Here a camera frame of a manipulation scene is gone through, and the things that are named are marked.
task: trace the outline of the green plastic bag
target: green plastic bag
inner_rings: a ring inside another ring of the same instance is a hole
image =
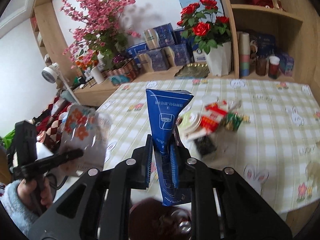
[[[10,133],[8,133],[6,136],[2,138],[5,149],[8,149],[10,147],[14,134],[15,134],[15,130],[11,131]]]

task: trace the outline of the tablecloth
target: tablecloth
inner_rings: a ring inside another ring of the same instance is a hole
[[[145,145],[151,133],[146,88],[187,90],[194,95],[188,107],[195,112],[203,110],[203,99],[210,96],[242,100],[238,111],[250,116],[250,122],[242,123],[236,133],[218,135],[213,168],[231,166],[244,177],[250,174],[255,190],[277,213],[320,198],[320,108],[309,86],[296,83],[186,79],[123,84],[98,109],[113,119],[104,169],[114,168]],[[185,146],[200,158],[193,142]],[[161,198],[157,179],[153,161],[150,188],[136,196]]]

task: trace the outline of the ceiling molding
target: ceiling molding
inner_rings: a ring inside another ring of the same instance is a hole
[[[9,16],[0,21],[0,38],[6,35],[14,27],[24,22],[31,16],[33,3],[35,0],[25,0],[24,6],[12,12]]]

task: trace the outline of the gold tray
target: gold tray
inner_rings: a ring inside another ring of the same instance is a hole
[[[206,63],[190,63],[184,65],[174,77],[176,79],[206,78],[210,71]]]

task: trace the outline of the human hand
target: human hand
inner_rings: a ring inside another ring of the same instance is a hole
[[[37,182],[33,179],[31,181],[26,181],[25,179],[20,182],[17,193],[21,202],[31,211],[35,209],[34,204],[32,203],[30,194],[36,189]],[[52,205],[52,195],[50,191],[49,179],[44,178],[44,190],[40,193],[41,204],[46,208],[49,208]]]

